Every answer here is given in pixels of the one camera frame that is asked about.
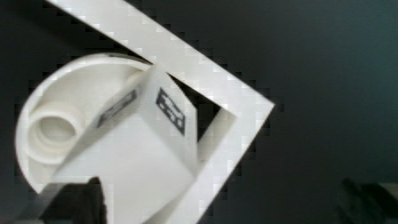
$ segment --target black surface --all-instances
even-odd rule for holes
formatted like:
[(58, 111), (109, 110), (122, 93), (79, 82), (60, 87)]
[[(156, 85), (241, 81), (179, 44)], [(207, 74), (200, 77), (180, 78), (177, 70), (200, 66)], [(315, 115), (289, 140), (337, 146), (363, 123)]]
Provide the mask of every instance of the black surface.
[[(330, 223), (340, 179), (398, 182), (398, 1), (134, 4), (276, 103), (200, 224)], [(0, 222), (31, 195), (13, 105), (56, 64), (125, 52), (74, 23), (40, 1), (0, 1)]]
[(106, 206), (99, 178), (84, 184), (45, 185), (13, 224), (106, 224)]

